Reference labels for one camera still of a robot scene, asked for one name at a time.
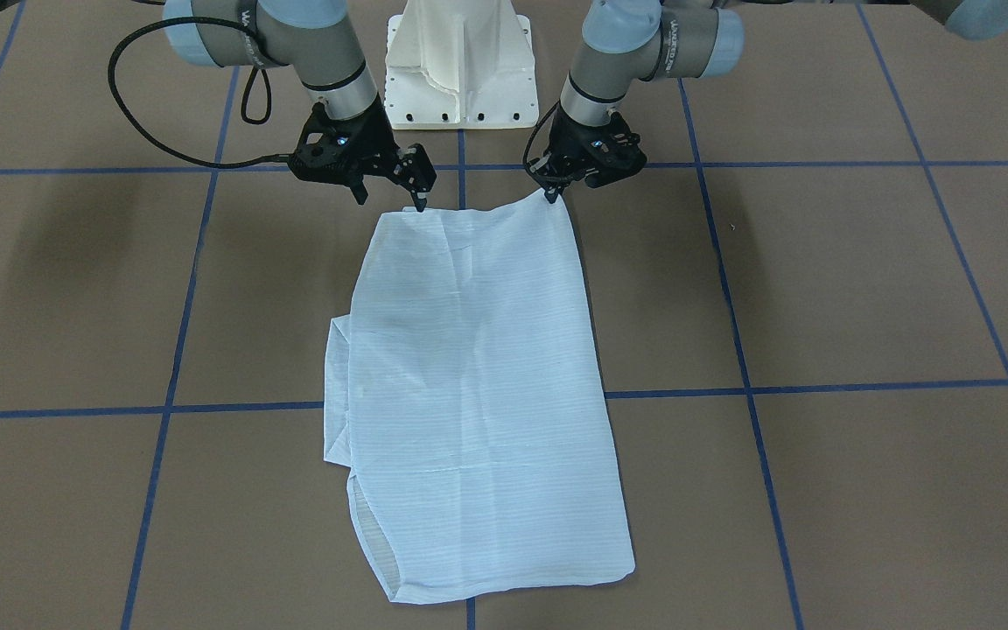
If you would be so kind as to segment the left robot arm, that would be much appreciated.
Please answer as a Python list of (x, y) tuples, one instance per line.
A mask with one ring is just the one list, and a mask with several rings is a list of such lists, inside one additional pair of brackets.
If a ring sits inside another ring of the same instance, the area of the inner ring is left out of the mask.
[(647, 164), (620, 113), (635, 82), (728, 74), (745, 47), (736, 11), (711, 1), (593, 1), (559, 100), (543, 117), (548, 147), (525, 172), (549, 203), (571, 184), (600, 188)]

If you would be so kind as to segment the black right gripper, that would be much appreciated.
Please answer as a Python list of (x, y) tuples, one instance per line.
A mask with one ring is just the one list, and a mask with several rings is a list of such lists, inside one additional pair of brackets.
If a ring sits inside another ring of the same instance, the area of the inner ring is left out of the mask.
[(328, 125), (337, 131), (351, 132), (353, 141), (346, 160), (351, 167), (348, 190), (359, 205), (368, 200), (364, 177), (384, 177), (409, 192), (415, 209), (421, 213), (428, 205), (428, 197), (437, 182), (437, 172), (422, 144), (397, 147), (387, 113), (376, 96), (359, 115), (347, 119), (333, 119), (324, 102), (312, 104), (311, 115), (305, 123)]

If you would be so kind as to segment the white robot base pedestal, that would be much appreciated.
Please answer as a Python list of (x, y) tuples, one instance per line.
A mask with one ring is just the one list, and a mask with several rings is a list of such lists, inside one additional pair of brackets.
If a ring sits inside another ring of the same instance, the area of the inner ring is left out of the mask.
[(531, 21), (511, 1), (409, 1), (388, 18), (383, 104), (396, 130), (533, 127)]

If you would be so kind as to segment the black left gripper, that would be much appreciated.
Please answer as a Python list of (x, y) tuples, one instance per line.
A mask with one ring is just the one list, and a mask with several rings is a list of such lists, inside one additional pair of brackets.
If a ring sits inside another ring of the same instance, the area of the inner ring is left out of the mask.
[(568, 116), (563, 105), (556, 105), (549, 128), (549, 146), (539, 158), (539, 183), (549, 204), (560, 199), (564, 185), (583, 182), (588, 163), (584, 142), (609, 128), (624, 129), (629, 125), (620, 112), (613, 112), (604, 125), (583, 125)]

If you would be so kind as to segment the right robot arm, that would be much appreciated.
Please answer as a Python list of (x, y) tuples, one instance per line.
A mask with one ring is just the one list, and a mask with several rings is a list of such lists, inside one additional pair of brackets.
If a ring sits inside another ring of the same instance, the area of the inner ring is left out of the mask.
[(437, 174), (423, 146), (401, 147), (344, 1), (165, 1), (173, 51), (199, 67), (290, 67), (311, 115), (290, 154), (296, 179), (367, 199), (367, 177), (403, 188), (424, 210)]

